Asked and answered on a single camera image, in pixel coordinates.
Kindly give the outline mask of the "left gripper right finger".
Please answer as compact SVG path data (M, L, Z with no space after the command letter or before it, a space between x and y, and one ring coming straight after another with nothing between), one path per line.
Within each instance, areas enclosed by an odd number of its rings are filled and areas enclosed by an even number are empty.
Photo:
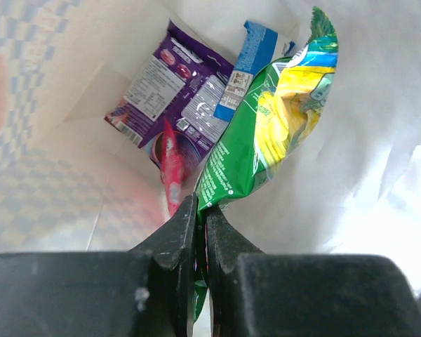
M421 336L400 269L372 255L274 255L206 213L214 336Z

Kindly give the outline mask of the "green snack packet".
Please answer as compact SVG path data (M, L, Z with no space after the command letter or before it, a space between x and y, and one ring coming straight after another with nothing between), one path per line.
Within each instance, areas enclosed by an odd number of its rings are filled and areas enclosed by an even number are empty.
M269 63L254 77L203 168L196 189L195 318L208 288L205 212L245 198L272 180L319 122L335 76L338 38L317 6L310 31L303 49Z

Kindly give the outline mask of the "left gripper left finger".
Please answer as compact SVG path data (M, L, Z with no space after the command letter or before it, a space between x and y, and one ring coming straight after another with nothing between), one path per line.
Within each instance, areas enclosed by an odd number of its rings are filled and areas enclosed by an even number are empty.
M191 336L197 198L129 251L0 254L0 336Z

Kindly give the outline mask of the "blue checkered paper bag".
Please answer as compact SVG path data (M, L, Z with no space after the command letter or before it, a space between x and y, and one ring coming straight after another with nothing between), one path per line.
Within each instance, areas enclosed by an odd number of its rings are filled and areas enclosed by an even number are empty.
M159 170L104 119L169 22L228 61L246 20L340 59L315 131L231 224L270 253L376 253L421 293L421 1L0 1L0 252L129 249L168 217Z

